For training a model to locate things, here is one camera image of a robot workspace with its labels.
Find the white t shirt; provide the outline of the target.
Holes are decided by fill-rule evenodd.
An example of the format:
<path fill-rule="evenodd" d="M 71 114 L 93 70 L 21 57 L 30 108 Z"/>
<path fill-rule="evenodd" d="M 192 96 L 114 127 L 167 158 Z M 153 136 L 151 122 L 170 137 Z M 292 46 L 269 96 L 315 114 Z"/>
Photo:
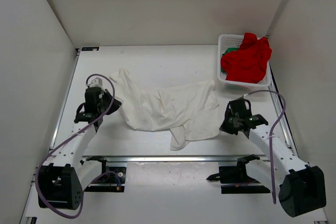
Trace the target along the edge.
<path fill-rule="evenodd" d="M 221 116 L 214 80 L 148 91 L 127 69 L 111 74 L 110 79 L 121 99 L 126 124 L 136 131 L 169 130 L 172 151 L 219 134 Z"/>

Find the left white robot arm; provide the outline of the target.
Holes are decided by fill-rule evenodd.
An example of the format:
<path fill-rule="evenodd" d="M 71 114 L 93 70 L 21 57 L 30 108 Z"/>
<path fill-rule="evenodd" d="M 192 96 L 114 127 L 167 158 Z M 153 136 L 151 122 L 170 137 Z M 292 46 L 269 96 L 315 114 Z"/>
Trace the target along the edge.
<path fill-rule="evenodd" d="M 98 176 L 105 176 L 103 157 L 82 160 L 95 137 L 104 115 L 117 111 L 121 102 L 107 89 L 87 88 L 85 102 L 77 108 L 69 140 L 57 146 L 37 172 L 38 203 L 41 208 L 76 210 L 81 206 L 84 190 Z"/>

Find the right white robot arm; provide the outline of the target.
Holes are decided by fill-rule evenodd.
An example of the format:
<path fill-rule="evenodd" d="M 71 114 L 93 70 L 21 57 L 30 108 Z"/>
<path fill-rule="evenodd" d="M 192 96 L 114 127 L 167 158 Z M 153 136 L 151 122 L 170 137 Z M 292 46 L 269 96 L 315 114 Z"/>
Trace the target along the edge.
<path fill-rule="evenodd" d="M 240 98 L 226 107 L 220 130 L 237 135 L 242 132 L 269 159 L 264 162 L 255 154 L 237 160 L 235 175 L 240 183 L 254 179 L 269 189 L 291 217 L 323 208 L 327 204 L 323 171 L 298 158 L 260 115 L 253 115 L 251 103 Z"/>

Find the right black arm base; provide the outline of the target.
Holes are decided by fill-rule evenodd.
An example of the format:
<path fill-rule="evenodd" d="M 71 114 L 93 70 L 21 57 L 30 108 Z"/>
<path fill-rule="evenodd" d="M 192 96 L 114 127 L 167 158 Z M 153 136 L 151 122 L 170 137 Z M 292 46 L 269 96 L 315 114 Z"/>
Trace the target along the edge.
<path fill-rule="evenodd" d="M 208 182 L 220 182 L 221 194 L 269 194 L 270 190 L 247 175 L 246 166 L 259 161 L 255 154 L 241 157 L 235 166 L 220 166 L 218 173 L 207 177 Z"/>

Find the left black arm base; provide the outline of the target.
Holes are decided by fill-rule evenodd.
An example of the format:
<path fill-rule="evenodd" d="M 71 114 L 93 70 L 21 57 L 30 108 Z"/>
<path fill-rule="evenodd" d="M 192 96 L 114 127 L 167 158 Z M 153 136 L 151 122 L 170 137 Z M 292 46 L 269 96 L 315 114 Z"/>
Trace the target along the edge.
<path fill-rule="evenodd" d="M 127 168 L 112 164 L 103 156 L 83 158 L 77 170 L 85 192 L 123 193 Z"/>

